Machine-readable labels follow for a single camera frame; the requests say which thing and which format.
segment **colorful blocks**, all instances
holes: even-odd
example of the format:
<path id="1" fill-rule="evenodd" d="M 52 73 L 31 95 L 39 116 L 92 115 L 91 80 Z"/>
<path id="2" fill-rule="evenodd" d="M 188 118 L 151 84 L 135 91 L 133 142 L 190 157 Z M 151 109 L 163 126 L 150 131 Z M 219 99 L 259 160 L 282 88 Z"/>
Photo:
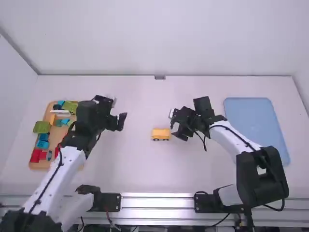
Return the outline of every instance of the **colorful blocks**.
<path id="1" fill-rule="evenodd" d="M 49 134 L 50 133 L 40 134 L 39 135 L 39 140 L 48 142 Z"/>
<path id="2" fill-rule="evenodd" d="M 58 153 L 59 153 L 59 147 L 55 147 L 55 159 L 57 158 L 58 156 Z"/>
<path id="3" fill-rule="evenodd" d="M 65 118 L 65 119 L 61 120 L 61 122 L 62 122 L 62 124 L 66 125 L 69 122 L 69 120 L 70 120 L 69 118 Z"/>
<path id="4" fill-rule="evenodd" d="M 42 149 L 33 149 L 30 163 L 38 163 L 40 161 L 40 153 L 42 152 Z"/>
<path id="5" fill-rule="evenodd" d="M 33 133 L 41 134 L 48 133 L 50 130 L 49 122 L 38 121 L 35 123 Z"/>
<path id="6" fill-rule="evenodd" d="M 36 147 L 41 149 L 47 149 L 49 147 L 49 142 L 39 140 L 36 144 Z"/>
<path id="7" fill-rule="evenodd" d="M 55 114 L 51 114 L 50 118 L 49 118 L 49 124 L 53 125 L 54 124 L 54 120 L 55 120 L 56 115 Z"/>
<path id="8" fill-rule="evenodd" d="M 50 161 L 52 159 L 52 156 L 53 156 L 53 152 L 49 150 L 48 155 L 47 155 L 47 161 Z"/>
<path id="9" fill-rule="evenodd" d="M 46 151 L 42 151 L 42 152 L 39 154 L 39 159 L 40 159 L 40 160 L 46 160 L 46 156 L 47 156 L 47 152 L 46 152 Z"/>
<path id="10" fill-rule="evenodd" d="M 76 114 L 76 109 L 78 107 L 77 102 L 72 102 L 72 101 L 65 101 L 62 109 L 63 110 L 69 110 L 72 114 Z"/>
<path id="11" fill-rule="evenodd" d="M 68 127 L 73 123 L 74 121 L 72 119 L 70 119 L 68 122 L 67 122 L 67 125 Z"/>
<path id="12" fill-rule="evenodd" d="M 58 101 L 57 104 L 63 106 L 65 101 Z"/>
<path id="13" fill-rule="evenodd" d="M 56 127 L 62 127 L 62 120 L 61 120 L 61 119 L 57 119 L 57 120 L 55 121 L 55 126 L 56 126 Z"/>

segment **wooden tray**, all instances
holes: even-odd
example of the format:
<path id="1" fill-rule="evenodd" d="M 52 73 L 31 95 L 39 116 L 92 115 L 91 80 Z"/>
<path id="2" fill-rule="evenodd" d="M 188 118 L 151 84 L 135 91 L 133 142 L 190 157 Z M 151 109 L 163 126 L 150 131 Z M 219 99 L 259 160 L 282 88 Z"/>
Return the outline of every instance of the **wooden tray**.
<path id="1" fill-rule="evenodd" d="M 43 121 L 49 122 L 49 119 L 51 117 L 50 111 L 53 109 L 54 104 L 57 104 L 57 101 L 52 101 L 51 103 L 48 104 L 44 117 L 43 117 Z M 71 115 L 70 117 L 55 117 L 56 121 L 57 119 L 64 119 L 64 118 L 70 118 L 71 120 L 75 121 L 76 120 L 76 115 Z M 40 160 L 38 163 L 32 163 L 29 162 L 29 168 L 31 170 L 41 170 L 41 171 L 48 171 L 51 165 L 51 162 L 55 160 L 55 148 L 57 147 L 57 145 L 62 141 L 63 137 L 67 134 L 68 132 L 68 126 L 63 125 L 62 127 L 57 127 L 52 125 L 50 128 L 50 135 L 49 135 L 49 148 L 48 149 L 43 149 L 43 151 L 46 151 L 48 153 L 49 150 L 51 150 L 53 152 L 52 158 L 50 161 L 47 160 Z M 36 144 L 38 142 L 39 139 L 39 135 L 37 140 L 35 141 L 34 147 L 33 149 L 36 148 Z"/>

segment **blue tray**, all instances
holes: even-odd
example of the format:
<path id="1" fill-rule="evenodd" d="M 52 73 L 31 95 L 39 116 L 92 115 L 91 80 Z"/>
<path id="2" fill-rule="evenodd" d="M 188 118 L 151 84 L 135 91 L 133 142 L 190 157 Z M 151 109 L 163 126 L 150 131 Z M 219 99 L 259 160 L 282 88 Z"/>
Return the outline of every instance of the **blue tray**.
<path id="1" fill-rule="evenodd" d="M 278 149 L 283 166 L 290 164 L 284 138 L 268 98 L 226 98 L 225 115 L 231 125 L 253 142 Z"/>

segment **wire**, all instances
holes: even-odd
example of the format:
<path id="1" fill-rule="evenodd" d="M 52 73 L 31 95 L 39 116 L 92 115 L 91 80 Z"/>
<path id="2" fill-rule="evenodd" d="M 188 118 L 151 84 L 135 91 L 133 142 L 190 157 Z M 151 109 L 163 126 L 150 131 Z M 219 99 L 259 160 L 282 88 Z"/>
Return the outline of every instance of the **wire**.
<path id="1" fill-rule="evenodd" d="M 110 226 L 111 226 L 112 228 L 116 228 L 117 230 L 121 231 L 121 227 L 118 226 L 118 225 L 116 225 L 116 224 L 114 224 L 114 223 L 112 222 L 111 217 L 110 217 L 110 214 L 109 214 L 107 208 L 105 208 L 105 211 L 106 211 L 106 217 L 107 217 L 108 222 L 110 223 Z"/>
<path id="2" fill-rule="evenodd" d="M 219 225 L 220 223 L 222 223 L 225 219 L 227 219 L 227 217 L 230 216 L 230 213 L 228 213 L 224 218 L 222 218 L 220 221 L 218 221 L 217 223 L 211 225 L 211 226 L 206 226 L 205 229 L 208 228 L 212 228 L 212 227 L 216 227 L 217 225 Z"/>
<path id="3" fill-rule="evenodd" d="M 78 232 L 81 232 L 81 231 L 82 231 L 82 229 L 85 227 L 83 217 L 81 217 L 81 221 L 82 221 L 82 227 L 79 229 L 79 231 L 78 231 Z"/>
<path id="4" fill-rule="evenodd" d="M 194 196 L 195 196 L 195 195 L 198 195 L 199 193 L 204 193 L 205 195 L 208 195 L 208 193 L 205 192 L 205 191 L 197 191 L 197 192 L 194 194 Z"/>
<path id="5" fill-rule="evenodd" d="M 196 135 L 199 137 L 199 139 L 200 139 L 200 140 L 202 141 L 202 143 L 203 143 L 203 148 L 204 148 L 204 150 L 207 152 L 207 148 L 206 148 L 206 144 L 205 144 L 206 135 L 204 135 L 204 138 L 202 139 L 202 137 L 197 133 L 196 130 L 191 129 L 190 126 L 189 126 L 188 124 L 185 124 L 185 125 L 186 125 L 186 127 L 187 127 L 190 131 L 192 131 L 194 134 L 196 134 Z"/>
<path id="6" fill-rule="evenodd" d="M 59 148 L 59 153 L 60 153 L 60 161 L 59 164 L 56 168 L 56 170 L 54 171 L 53 175 L 50 177 L 50 179 L 48 180 L 47 184 L 45 185 L 43 191 L 40 193 L 39 197 L 37 198 L 37 200 L 34 202 L 33 206 L 31 207 L 31 209 L 29 210 L 29 214 L 32 213 L 32 211 L 34 210 L 34 208 L 41 204 L 41 198 L 44 195 L 44 193 L 46 192 L 48 186 L 50 185 L 50 183 L 52 182 L 52 180 L 54 179 L 55 175 L 57 174 L 59 168 L 63 165 L 62 163 L 62 152 L 61 152 L 61 147 L 60 147 L 60 143 L 57 145 L 57 147 Z"/>
<path id="7" fill-rule="evenodd" d="M 205 195 L 208 195 L 208 193 L 205 192 L 205 191 L 197 191 L 197 192 L 194 194 L 194 198 L 195 198 L 199 193 L 203 193 L 203 194 L 205 194 Z M 230 215 L 230 213 L 228 213 L 223 219 L 221 219 L 221 220 L 218 221 L 217 223 L 215 223 L 215 224 L 213 224 L 213 225 L 211 225 L 211 226 L 205 227 L 205 229 L 208 229 L 208 228 L 215 227 L 215 226 L 219 225 L 219 224 L 222 223 L 229 215 Z"/>
<path id="8" fill-rule="evenodd" d="M 223 126 L 223 125 L 214 125 L 214 126 L 209 127 L 209 130 L 210 130 L 211 128 L 214 128 L 214 127 L 223 127 L 223 128 L 225 128 L 226 130 L 230 131 L 233 135 L 235 135 L 237 138 L 239 138 L 241 141 L 243 141 L 243 142 L 245 143 L 245 145 L 248 146 L 252 151 L 256 151 L 256 150 L 254 149 L 254 147 L 253 147 L 249 142 L 247 142 L 246 140 L 244 140 L 241 136 L 239 136 L 237 133 L 235 133 L 235 132 L 234 132 L 233 130 L 231 130 L 229 127 L 226 127 L 226 126 Z M 267 163 L 267 161 L 266 161 L 265 159 L 261 159 L 261 160 L 262 160 L 263 163 L 265 164 L 266 168 L 267 168 L 267 169 L 271 172 L 271 174 L 274 176 L 275 180 L 276 180 L 277 182 L 279 182 L 277 176 L 273 173 L 273 171 L 272 171 L 270 165 Z M 282 198 L 282 205 L 281 205 L 281 208 L 280 208 L 280 209 L 274 208 L 274 207 L 269 206 L 269 205 L 267 205 L 267 204 L 264 204 L 263 206 L 265 206 L 265 207 L 267 207 L 267 208 L 269 208 L 269 209 L 272 209 L 272 210 L 274 210 L 274 211 L 280 212 L 280 211 L 282 211 L 282 210 L 284 209 L 284 207 L 285 207 L 285 200 L 284 200 L 284 198 Z"/>
<path id="9" fill-rule="evenodd" d="M 134 228 L 134 230 L 132 230 L 131 232 L 134 232 L 137 228 L 138 228 L 138 226 L 137 226 L 137 227 L 135 227 L 135 228 Z"/>
<path id="10" fill-rule="evenodd" d="M 34 202 L 33 206 L 30 208 L 30 210 L 29 210 L 29 212 L 28 212 L 28 216 L 26 217 L 25 222 L 24 222 L 23 226 L 21 227 L 21 228 L 22 228 L 22 229 L 21 229 L 21 232 L 25 231 L 25 228 L 26 228 L 27 223 L 28 223 L 29 218 L 30 218 L 29 215 L 32 213 L 32 211 L 34 210 L 34 208 L 35 208 L 37 205 L 41 204 L 41 198 L 42 198 L 42 196 L 44 195 L 44 193 L 46 192 L 48 186 L 50 185 L 50 183 L 51 183 L 52 180 L 54 179 L 54 177 L 55 177 L 55 175 L 57 174 L 59 168 L 63 165 L 63 163 L 62 163 L 62 152 L 61 152 L 60 143 L 57 145 L 57 147 L 59 148 L 59 153 L 60 153 L 60 161 L 59 161 L 59 164 L 58 164 L 56 170 L 54 171 L 54 173 L 52 174 L 52 176 L 50 177 L 50 179 L 48 180 L 47 184 L 45 185 L 43 191 L 40 193 L 39 197 L 38 197 L 37 200 Z"/>
<path id="11" fill-rule="evenodd" d="M 285 199 L 282 198 L 281 200 L 282 200 L 282 205 L 281 205 L 280 209 L 274 208 L 274 207 L 272 207 L 270 205 L 267 205 L 267 204 L 264 204 L 263 206 L 265 206 L 265 207 L 267 207 L 269 209 L 272 209 L 274 211 L 281 212 L 284 209 L 284 207 L 285 207 Z"/>
<path id="12" fill-rule="evenodd" d="M 246 146 L 248 146 L 252 151 L 256 151 L 256 150 L 254 149 L 254 147 L 253 147 L 250 143 L 248 143 L 246 140 L 244 140 L 241 136 L 239 136 L 236 132 L 234 132 L 233 130 L 231 130 L 229 127 L 226 127 L 226 126 L 223 126 L 223 125 L 214 125 L 214 126 L 209 127 L 209 130 L 210 130 L 211 128 L 214 128 L 214 127 L 223 127 L 223 128 L 225 128 L 226 130 L 230 131 L 233 135 L 235 135 L 237 138 L 239 138 L 239 139 L 240 139 Z"/>

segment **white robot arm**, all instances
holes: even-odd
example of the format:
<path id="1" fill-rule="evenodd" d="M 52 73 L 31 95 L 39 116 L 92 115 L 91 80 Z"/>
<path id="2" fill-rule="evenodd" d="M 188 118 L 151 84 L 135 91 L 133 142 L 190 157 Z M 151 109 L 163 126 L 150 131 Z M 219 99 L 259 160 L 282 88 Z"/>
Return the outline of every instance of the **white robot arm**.
<path id="1" fill-rule="evenodd" d="M 289 195 L 281 158 L 276 148 L 262 147 L 246 138 L 231 126 L 222 115 L 215 115 L 209 97 L 193 100 L 195 110 L 182 107 L 172 109 L 169 114 L 171 129 L 179 123 L 178 130 L 172 133 L 184 141 L 193 137 L 197 131 L 205 138 L 214 139 L 230 154 L 236 164 L 236 184 L 231 184 L 208 194 L 195 195 L 195 211 L 197 213 L 245 213 L 251 218 L 251 209 L 267 203 L 282 200 Z"/>
<path id="2" fill-rule="evenodd" d="M 107 211 L 110 209 L 106 201 L 120 202 L 120 194 L 101 193 L 99 187 L 81 185 L 68 207 L 61 204 L 65 188 L 86 162 L 101 133 L 104 130 L 122 131 L 126 113 L 120 114 L 119 118 L 112 116 L 114 103 L 115 99 L 99 95 L 90 101 L 79 102 L 76 122 L 58 145 L 59 156 L 22 208 L 4 215 L 1 232 L 66 232 L 84 212 Z"/>

